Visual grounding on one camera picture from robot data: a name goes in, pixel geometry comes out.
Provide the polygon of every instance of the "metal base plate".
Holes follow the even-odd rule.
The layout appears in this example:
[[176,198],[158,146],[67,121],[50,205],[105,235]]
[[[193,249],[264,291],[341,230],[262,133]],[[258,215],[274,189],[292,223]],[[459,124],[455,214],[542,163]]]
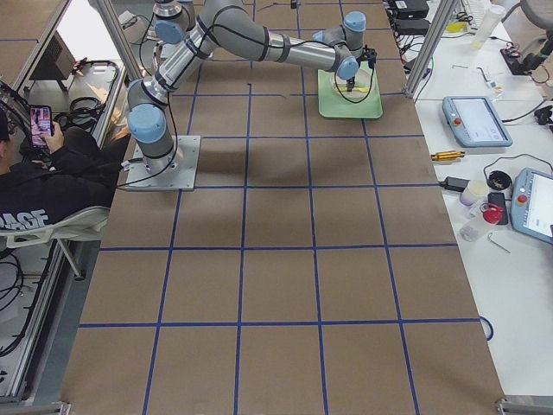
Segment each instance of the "metal base plate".
[[[177,136],[177,142],[179,150],[184,155],[179,165],[174,168],[168,167],[159,176],[149,177],[150,173],[146,170],[144,164],[131,164],[127,177],[128,186],[124,189],[147,192],[179,189],[194,190],[198,156],[200,155],[200,136]],[[142,157],[138,145],[133,157]]]

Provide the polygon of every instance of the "chair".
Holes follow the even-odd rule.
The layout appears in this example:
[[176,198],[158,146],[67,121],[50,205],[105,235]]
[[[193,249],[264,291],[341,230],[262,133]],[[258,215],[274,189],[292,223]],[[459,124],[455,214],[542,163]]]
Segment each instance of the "chair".
[[87,207],[53,225],[25,231],[0,229],[0,237],[6,237],[8,248],[47,244],[55,239],[60,244],[75,275],[82,277],[82,272],[79,270],[67,242],[69,240],[101,240],[109,213],[108,207]]
[[[501,20],[504,22],[518,7],[523,11],[526,18],[535,26],[543,30],[553,29],[553,1],[551,0],[521,0],[512,6],[505,17]],[[539,36],[532,40],[530,44],[521,52],[525,55],[526,52],[533,47],[537,42],[543,42],[546,36]]]

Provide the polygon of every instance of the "tablet screen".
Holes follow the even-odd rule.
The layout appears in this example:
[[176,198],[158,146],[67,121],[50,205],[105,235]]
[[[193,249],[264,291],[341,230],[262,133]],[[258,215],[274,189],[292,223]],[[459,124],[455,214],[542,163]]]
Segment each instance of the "tablet screen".
[[503,132],[484,99],[452,100],[471,141],[475,143],[505,141]]
[[533,175],[528,216],[524,224],[528,229],[553,237],[553,180]]

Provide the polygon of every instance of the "yellow object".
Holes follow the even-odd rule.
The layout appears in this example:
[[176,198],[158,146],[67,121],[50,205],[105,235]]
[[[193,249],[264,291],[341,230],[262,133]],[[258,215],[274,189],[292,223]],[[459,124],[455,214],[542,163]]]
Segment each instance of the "yellow object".
[[464,151],[451,150],[451,151],[440,151],[439,153],[432,154],[430,155],[430,158],[434,162],[445,162],[449,160],[455,160],[457,158],[461,158],[464,156],[465,156]]
[[450,23],[448,26],[446,26],[446,30],[451,33],[457,33],[457,32],[466,32],[467,31],[467,23],[466,22],[453,22]]

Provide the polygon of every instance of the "black sweatshirt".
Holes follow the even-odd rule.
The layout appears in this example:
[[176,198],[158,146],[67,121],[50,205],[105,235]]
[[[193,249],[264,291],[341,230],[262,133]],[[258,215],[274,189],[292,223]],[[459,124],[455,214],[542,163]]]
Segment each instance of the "black sweatshirt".
[[0,228],[44,227],[83,208],[111,205],[113,178],[99,162],[65,146],[50,158],[55,171],[23,163],[0,175]]

